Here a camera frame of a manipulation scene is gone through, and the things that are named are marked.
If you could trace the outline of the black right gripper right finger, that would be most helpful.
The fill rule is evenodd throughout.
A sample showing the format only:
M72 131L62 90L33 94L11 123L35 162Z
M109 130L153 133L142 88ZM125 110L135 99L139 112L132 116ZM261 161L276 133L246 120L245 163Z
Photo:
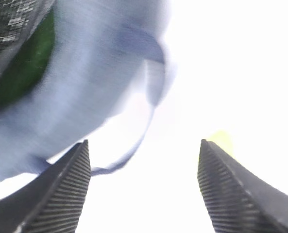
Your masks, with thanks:
M288 233L288 195L212 141L201 141L197 180L216 233Z

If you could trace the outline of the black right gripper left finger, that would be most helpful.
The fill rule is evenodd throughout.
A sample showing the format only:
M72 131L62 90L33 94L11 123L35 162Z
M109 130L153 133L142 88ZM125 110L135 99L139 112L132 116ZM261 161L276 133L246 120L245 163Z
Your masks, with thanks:
M74 233L90 183L88 141L0 200L0 233Z

